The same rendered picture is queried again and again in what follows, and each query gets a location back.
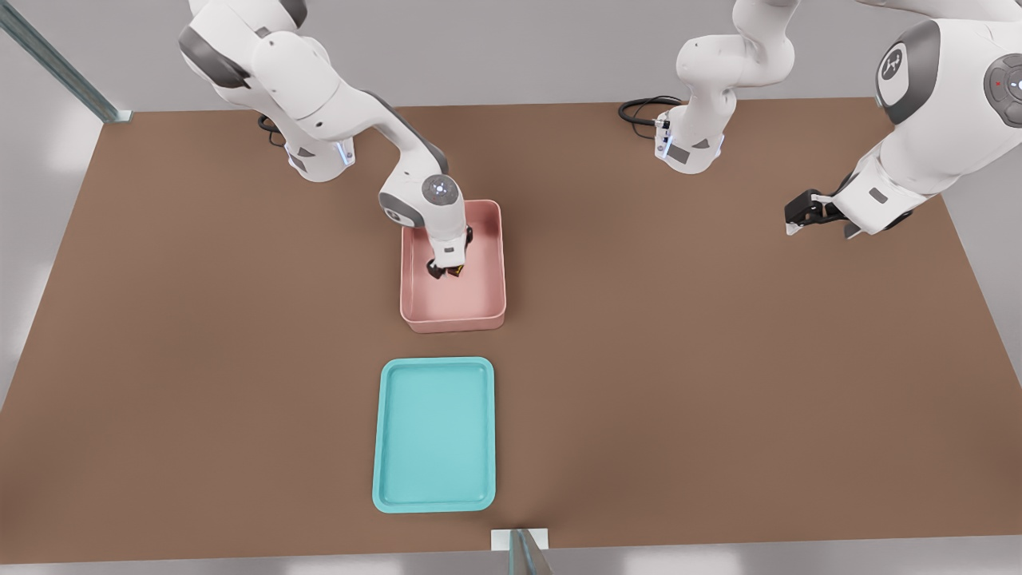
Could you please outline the pale blue-green tray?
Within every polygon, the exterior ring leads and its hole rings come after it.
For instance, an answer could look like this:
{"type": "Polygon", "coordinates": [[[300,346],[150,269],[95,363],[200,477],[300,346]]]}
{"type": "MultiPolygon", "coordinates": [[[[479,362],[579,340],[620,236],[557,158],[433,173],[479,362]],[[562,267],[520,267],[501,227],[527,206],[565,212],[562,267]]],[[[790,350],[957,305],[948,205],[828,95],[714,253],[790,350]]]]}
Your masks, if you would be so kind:
{"type": "Polygon", "coordinates": [[[380,375],[372,500],[386,514],[481,512],[497,487],[495,371],[398,358],[380,375]]]}

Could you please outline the silver frame post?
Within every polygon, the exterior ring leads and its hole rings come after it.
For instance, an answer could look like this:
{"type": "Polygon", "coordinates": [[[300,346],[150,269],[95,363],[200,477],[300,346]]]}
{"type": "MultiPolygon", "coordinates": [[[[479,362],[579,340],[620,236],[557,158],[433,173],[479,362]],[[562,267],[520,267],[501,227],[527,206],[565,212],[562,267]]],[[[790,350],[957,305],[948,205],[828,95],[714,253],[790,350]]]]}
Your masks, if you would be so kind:
{"type": "Polygon", "coordinates": [[[44,69],[58,80],[80,103],[103,123],[128,123],[133,117],[131,110],[118,109],[91,81],[69,65],[65,56],[56,50],[47,39],[29,23],[10,0],[0,0],[0,29],[44,69]]]}
{"type": "Polygon", "coordinates": [[[550,549],[547,528],[492,530],[490,549],[508,552],[508,575],[553,575],[544,555],[550,549]]]}

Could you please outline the pink plastic box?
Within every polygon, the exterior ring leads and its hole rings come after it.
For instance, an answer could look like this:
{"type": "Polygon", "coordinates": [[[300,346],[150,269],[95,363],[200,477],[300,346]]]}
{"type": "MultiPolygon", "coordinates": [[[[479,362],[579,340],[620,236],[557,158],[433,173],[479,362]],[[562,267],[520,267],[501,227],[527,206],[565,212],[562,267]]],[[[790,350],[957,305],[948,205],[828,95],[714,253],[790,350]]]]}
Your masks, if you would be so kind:
{"type": "Polygon", "coordinates": [[[496,330],[506,312],[506,272],[501,209],[493,200],[468,200],[467,223],[473,243],[458,277],[434,278],[423,229],[402,230],[399,312],[415,332],[496,330]]]}

